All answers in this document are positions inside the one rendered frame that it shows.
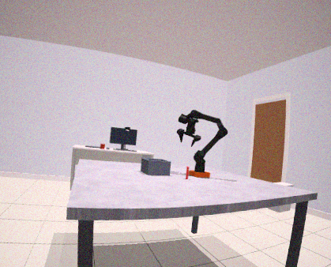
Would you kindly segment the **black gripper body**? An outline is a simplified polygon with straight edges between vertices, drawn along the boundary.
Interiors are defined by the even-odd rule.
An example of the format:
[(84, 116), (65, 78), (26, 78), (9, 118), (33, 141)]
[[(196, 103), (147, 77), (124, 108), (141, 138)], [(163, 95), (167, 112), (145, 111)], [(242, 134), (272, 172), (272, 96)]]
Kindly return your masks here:
[(188, 135), (188, 136), (193, 137), (195, 141), (200, 141), (201, 140), (201, 136), (199, 136), (199, 135), (196, 135), (196, 136), (193, 135), (194, 134), (194, 129), (195, 129), (195, 127), (189, 127), (189, 126), (187, 126), (186, 132), (183, 129), (179, 129), (179, 130), (177, 130), (177, 134), (185, 134), (185, 135)]

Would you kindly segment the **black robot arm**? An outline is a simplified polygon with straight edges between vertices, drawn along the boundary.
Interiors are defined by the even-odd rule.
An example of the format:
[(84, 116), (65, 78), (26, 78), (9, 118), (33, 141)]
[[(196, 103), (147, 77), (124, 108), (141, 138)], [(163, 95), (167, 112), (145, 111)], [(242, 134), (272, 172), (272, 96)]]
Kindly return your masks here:
[(196, 165), (194, 167), (194, 171), (196, 172), (205, 172), (205, 154), (224, 136), (228, 134), (228, 130), (223, 126), (220, 118), (212, 117), (210, 115), (202, 114), (200, 111), (192, 110), (188, 115), (181, 114), (179, 116), (179, 122), (183, 124), (187, 124), (189, 127), (195, 127), (198, 118), (214, 122), (218, 125), (219, 131), (216, 136), (202, 149), (198, 150), (197, 153), (194, 154), (194, 160), (196, 161)]

